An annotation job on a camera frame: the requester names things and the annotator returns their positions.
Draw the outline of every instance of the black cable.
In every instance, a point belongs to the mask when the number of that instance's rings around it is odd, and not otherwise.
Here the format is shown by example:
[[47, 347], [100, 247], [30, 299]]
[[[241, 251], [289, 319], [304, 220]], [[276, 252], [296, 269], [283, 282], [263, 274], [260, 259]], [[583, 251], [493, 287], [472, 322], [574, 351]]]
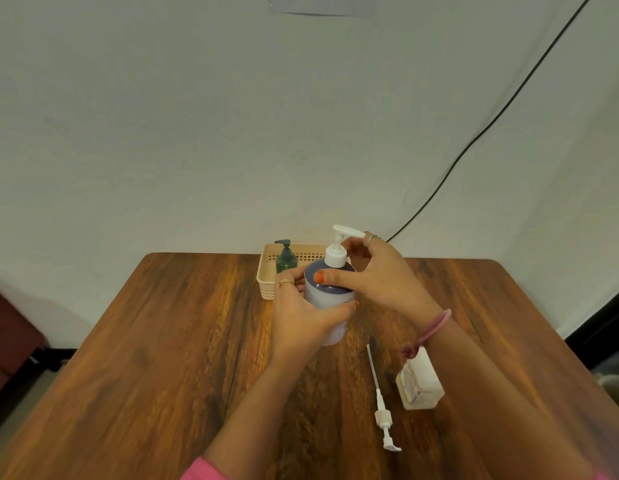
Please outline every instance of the black cable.
[[507, 102], [507, 104], [505, 104], [505, 106], [503, 106], [503, 109], [501, 109], [500, 112], [498, 112], [498, 114], [496, 115], [496, 117], [490, 121], [490, 123], [480, 132], [478, 133], [478, 135], [476, 137], [474, 137], [474, 139], [472, 141], [469, 142], [469, 144], [465, 147], [465, 149], [460, 153], [460, 155], [458, 155], [456, 157], [456, 160], [454, 160], [454, 162], [451, 164], [451, 166], [449, 167], [447, 173], [445, 173], [445, 176], [442, 177], [441, 183], [438, 184], [438, 187], [436, 187], [436, 190], [429, 196], [429, 198], [427, 199], [427, 201], [422, 205], [422, 207], [420, 209], [418, 209], [418, 211], [416, 212], [416, 214], [414, 214], [412, 216], [412, 218], [407, 221], [405, 223], [405, 225], [403, 225], [400, 229], [398, 229], [398, 231], [396, 231], [396, 233], [390, 237], [386, 242], [391, 241], [392, 239], [394, 239], [398, 234], [401, 233], [401, 231], [410, 225], [410, 223], [416, 219], [416, 217], [418, 217], [418, 214], [420, 214], [423, 209], [425, 209], [427, 207], [427, 204], [430, 203], [430, 201], [434, 198], [434, 196], [438, 193], [438, 191], [441, 189], [442, 185], [445, 183], [445, 180], [447, 180], [447, 177], [449, 177], [449, 174], [451, 173], [451, 171], [454, 169], [454, 167], [456, 166], [456, 164], [458, 163], [458, 161], [460, 161], [461, 158], [463, 158], [463, 155], [472, 147], [472, 145], [474, 143], [476, 143], [478, 141], [478, 139], [483, 136], [488, 129], [490, 129], [495, 122], [498, 121], [498, 118], [501, 117], [501, 115], [505, 112], [505, 110], [510, 106], [510, 104], [512, 104], [512, 101], [514, 99], [516, 99], [516, 96], [518, 96], [518, 93], [521, 92], [522, 88], [525, 87], [525, 84], [527, 84], [527, 81], [529, 81], [529, 79], [531, 78], [532, 75], [534, 75], [534, 72], [536, 72], [536, 69], [538, 69], [538, 66], [542, 64], [542, 62], [545, 60], [545, 57], [548, 55], [548, 53], [550, 53], [550, 51], [554, 48], [554, 46], [556, 45], [556, 42], [558, 42], [560, 40], [560, 38], [563, 36], [563, 34], [565, 33], [565, 31], [569, 28], [569, 26], [572, 24], [572, 22], [576, 19], [576, 17], [578, 16], [578, 14], [583, 10], [583, 8], [585, 8], [585, 6], [587, 5], [587, 3], [589, 3], [589, 0], [585, 0], [583, 3], [581, 3], [581, 5], [578, 7], [578, 10], [576, 10], [575, 14], [572, 15], [572, 17], [569, 19], [569, 21], [567, 22], [567, 24], [563, 27], [563, 29], [558, 33], [558, 35], [556, 36], [556, 38], [554, 39], [554, 41], [550, 44], [550, 46], [546, 49], [545, 53], [542, 55], [541, 58], [539, 58], [538, 62], [536, 62], [536, 65], [534, 65], [534, 68], [529, 72], [529, 74], [527, 74], [527, 77], [525, 78], [525, 80], [522, 81], [522, 84], [518, 87], [518, 89], [516, 89], [516, 92], [513, 94], [512, 97], [510, 97], [509, 101]]

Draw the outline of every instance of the pink sleeve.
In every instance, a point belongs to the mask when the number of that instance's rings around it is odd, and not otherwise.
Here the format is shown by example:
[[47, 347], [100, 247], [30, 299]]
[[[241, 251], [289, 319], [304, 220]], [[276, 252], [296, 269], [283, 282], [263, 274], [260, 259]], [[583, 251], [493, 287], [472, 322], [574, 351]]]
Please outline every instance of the pink sleeve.
[[196, 458], [181, 477], [181, 480], [227, 480], [211, 463]]

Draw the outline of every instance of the hand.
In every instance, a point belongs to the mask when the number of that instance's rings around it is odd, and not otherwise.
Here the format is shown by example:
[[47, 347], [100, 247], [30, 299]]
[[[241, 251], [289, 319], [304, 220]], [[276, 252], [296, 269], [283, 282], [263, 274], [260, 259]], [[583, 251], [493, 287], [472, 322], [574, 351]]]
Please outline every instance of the hand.
[[[281, 280], [294, 284], [284, 282], [279, 286]], [[304, 291], [305, 266], [286, 269], [276, 275], [272, 362], [305, 367], [330, 330], [345, 322], [358, 307], [357, 301], [349, 301], [318, 310], [303, 298], [301, 293]]]
[[367, 298], [387, 306], [410, 318], [423, 330], [442, 312], [441, 306], [427, 292], [414, 272], [394, 246], [380, 239], [369, 242], [371, 233], [360, 239], [351, 237], [343, 247], [352, 260], [371, 258], [361, 273], [322, 269], [314, 274], [314, 281], [336, 285], [363, 293]]

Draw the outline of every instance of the green pump bottle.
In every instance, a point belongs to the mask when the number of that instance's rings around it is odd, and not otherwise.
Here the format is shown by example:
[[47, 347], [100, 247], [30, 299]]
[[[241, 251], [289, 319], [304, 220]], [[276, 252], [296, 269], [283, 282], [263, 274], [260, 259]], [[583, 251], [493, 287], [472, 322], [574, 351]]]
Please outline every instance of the green pump bottle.
[[280, 241], [274, 241], [274, 243], [283, 245], [283, 252], [276, 257], [277, 274], [284, 269], [291, 269], [292, 267], [297, 267], [299, 265], [299, 260], [290, 249], [289, 239], [281, 239]]

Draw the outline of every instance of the beige plastic basket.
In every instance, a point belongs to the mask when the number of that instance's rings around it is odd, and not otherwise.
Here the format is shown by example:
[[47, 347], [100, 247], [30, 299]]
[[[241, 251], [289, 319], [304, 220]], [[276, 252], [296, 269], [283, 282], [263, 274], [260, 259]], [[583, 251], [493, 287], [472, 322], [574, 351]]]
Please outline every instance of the beige plastic basket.
[[[299, 266], [305, 266], [325, 257], [329, 244], [290, 244], [290, 249], [299, 259]], [[274, 299], [274, 280], [276, 279], [276, 257], [283, 250], [282, 244], [266, 244], [258, 263], [257, 281], [264, 299]]]

